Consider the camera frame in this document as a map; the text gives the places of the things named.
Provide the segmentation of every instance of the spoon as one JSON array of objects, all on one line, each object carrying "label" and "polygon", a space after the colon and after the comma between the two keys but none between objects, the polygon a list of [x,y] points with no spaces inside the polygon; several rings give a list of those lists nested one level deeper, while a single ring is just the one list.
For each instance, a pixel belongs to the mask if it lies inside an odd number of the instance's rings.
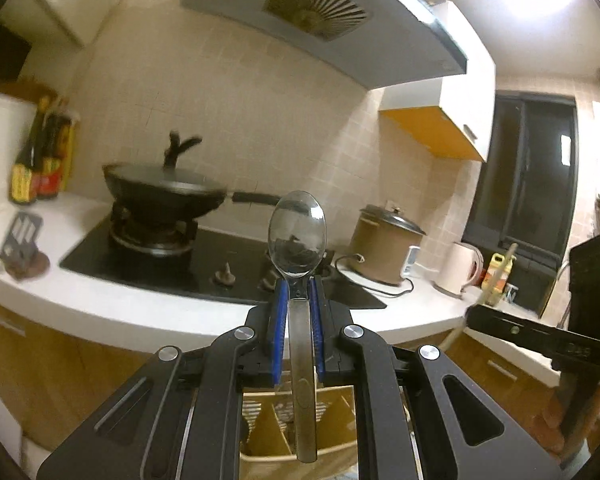
[{"label": "spoon", "polygon": [[314,344],[307,277],[322,260],[326,245],[327,224],[317,200],[305,191],[283,196],[269,221],[269,254],[289,288],[287,311],[296,456],[304,463],[315,462],[318,457]]}]

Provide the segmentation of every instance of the white kettle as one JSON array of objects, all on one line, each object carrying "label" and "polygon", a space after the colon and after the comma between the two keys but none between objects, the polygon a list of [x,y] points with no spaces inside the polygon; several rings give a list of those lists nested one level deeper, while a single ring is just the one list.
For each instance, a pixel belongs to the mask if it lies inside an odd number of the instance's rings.
[{"label": "white kettle", "polygon": [[445,263],[434,280],[434,287],[450,296],[460,298],[462,289],[480,275],[484,259],[478,249],[455,242],[449,247]]}]

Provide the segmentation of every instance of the cabinet handle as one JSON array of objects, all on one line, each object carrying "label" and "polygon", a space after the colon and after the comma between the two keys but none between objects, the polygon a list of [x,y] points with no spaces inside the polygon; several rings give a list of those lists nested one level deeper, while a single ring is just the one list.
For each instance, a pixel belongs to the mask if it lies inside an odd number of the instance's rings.
[{"label": "cabinet handle", "polygon": [[478,136],[476,134],[474,134],[474,131],[471,128],[469,128],[468,124],[465,124],[462,129],[464,130],[466,136],[469,137],[469,140],[471,140],[471,142],[476,141]]},{"label": "cabinet handle", "polygon": [[499,371],[501,374],[503,374],[505,377],[508,377],[512,381],[517,381],[518,380],[518,378],[514,374],[512,374],[511,372],[509,372],[509,370],[507,370],[506,368],[503,368],[502,366],[500,366],[497,363],[494,363],[491,359],[489,359],[487,361],[487,364],[491,368],[495,368],[497,371]]},{"label": "cabinet handle", "polygon": [[11,332],[18,334],[21,337],[26,337],[27,333],[24,331],[23,328],[20,328],[19,326],[15,326],[12,325],[11,323],[9,323],[7,320],[2,319],[0,317],[0,326],[3,328],[6,328],[7,330],[10,330]]}]

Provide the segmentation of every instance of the pot lid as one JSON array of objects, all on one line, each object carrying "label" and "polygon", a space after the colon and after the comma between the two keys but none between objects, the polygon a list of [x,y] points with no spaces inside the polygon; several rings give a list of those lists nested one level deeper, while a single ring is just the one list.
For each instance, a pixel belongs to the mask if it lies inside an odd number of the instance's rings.
[{"label": "pot lid", "polygon": [[367,204],[364,209],[360,210],[364,214],[372,216],[377,220],[381,220],[383,222],[387,222],[388,224],[395,225],[396,227],[406,229],[407,231],[411,231],[413,233],[417,233],[419,235],[426,235],[419,225],[411,220],[407,220],[398,215],[397,212],[387,211],[382,207],[378,207],[377,205]]},{"label": "pot lid", "polygon": [[220,182],[201,173],[181,168],[164,168],[149,164],[111,164],[104,166],[103,170],[105,175],[120,180],[160,187],[177,193],[206,196],[227,192],[226,186]]}]

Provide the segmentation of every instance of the kitchen counter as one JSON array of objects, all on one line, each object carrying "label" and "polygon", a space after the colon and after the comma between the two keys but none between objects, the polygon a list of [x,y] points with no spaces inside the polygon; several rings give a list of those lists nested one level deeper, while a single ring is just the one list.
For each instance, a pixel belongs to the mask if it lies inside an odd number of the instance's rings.
[{"label": "kitchen counter", "polygon": [[[0,304],[16,314],[80,338],[129,350],[155,352],[173,344],[185,351],[209,345],[240,326],[250,308],[150,292],[60,269],[59,261],[109,212],[110,204],[63,193],[30,211],[44,224],[38,247],[51,261],[49,271],[16,282],[0,263]],[[0,201],[0,243],[16,206]],[[363,278],[356,276],[359,282]],[[458,326],[472,302],[456,300],[414,279],[415,290],[401,298],[381,298],[383,310],[353,310],[355,323],[389,343],[421,338]]]}]

